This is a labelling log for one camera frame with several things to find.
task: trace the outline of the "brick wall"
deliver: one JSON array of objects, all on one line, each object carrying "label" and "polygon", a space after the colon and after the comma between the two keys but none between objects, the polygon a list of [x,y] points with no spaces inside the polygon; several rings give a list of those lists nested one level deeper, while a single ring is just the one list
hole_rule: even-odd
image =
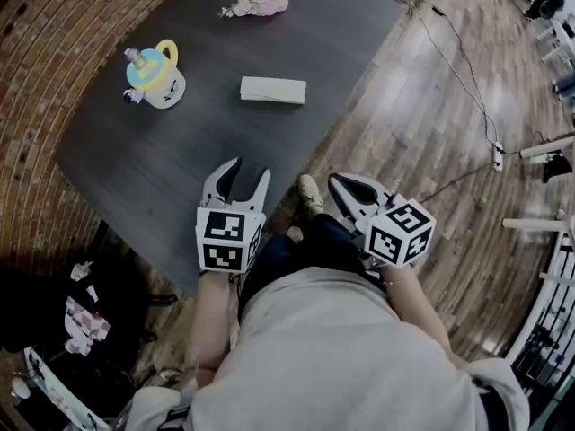
[{"label": "brick wall", "polygon": [[120,41],[163,0],[8,0],[0,11],[0,265],[56,272],[98,216],[54,163],[66,123]]}]

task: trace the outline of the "shoe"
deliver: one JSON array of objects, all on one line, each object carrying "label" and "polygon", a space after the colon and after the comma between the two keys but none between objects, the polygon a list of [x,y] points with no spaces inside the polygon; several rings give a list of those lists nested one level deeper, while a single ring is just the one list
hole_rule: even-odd
[{"label": "shoe", "polygon": [[304,233],[302,232],[302,229],[295,225],[291,225],[287,229],[286,236],[295,244],[298,244],[304,239]]},{"label": "shoe", "polygon": [[299,177],[299,196],[304,201],[304,210],[307,218],[311,219],[323,212],[323,200],[320,190],[312,176],[303,174]]}]

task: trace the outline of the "leg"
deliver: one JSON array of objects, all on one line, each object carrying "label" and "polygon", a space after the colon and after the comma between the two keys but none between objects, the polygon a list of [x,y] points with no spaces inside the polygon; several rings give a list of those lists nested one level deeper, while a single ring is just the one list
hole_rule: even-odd
[{"label": "leg", "polygon": [[297,251],[308,267],[338,269],[361,275],[365,272],[359,260],[359,249],[351,241],[351,233],[327,214],[318,214],[309,220]]},{"label": "leg", "polygon": [[300,196],[308,217],[304,239],[297,245],[298,255],[307,267],[322,267],[363,274],[359,250],[351,233],[330,215],[323,213],[323,202],[315,181],[307,174],[299,180]]},{"label": "leg", "polygon": [[238,319],[242,318],[243,309],[248,301],[265,286],[301,268],[296,258],[296,244],[287,236],[271,238],[261,250],[243,282],[238,304]]}]

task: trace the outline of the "yellow handle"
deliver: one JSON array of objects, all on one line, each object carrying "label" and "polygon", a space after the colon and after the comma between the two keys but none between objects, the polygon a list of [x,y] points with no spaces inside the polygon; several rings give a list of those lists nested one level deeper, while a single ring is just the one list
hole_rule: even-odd
[{"label": "yellow handle", "polygon": [[157,46],[155,47],[161,53],[164,53],[166,49],[170,51],[170,60],[174,66],[178,65],[178,47],[176,44],[171,40],[162,40],[160,41]]}]

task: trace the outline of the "gray shirt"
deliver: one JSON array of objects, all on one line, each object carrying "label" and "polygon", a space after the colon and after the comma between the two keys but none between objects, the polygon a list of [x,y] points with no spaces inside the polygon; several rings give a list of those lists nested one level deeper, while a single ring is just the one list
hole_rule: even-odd
[{"label": "gray shirt", "polygon": [[202,431],[487,431],[473,378],[503,399],[511,430],[527,430],[526,397],[504,360],[458,370],[364,279],[308,268],[253,297],[213,383],[191,400],[139,391],[128,428],[156,430],[170,407],[189,402],[185,427]]}]

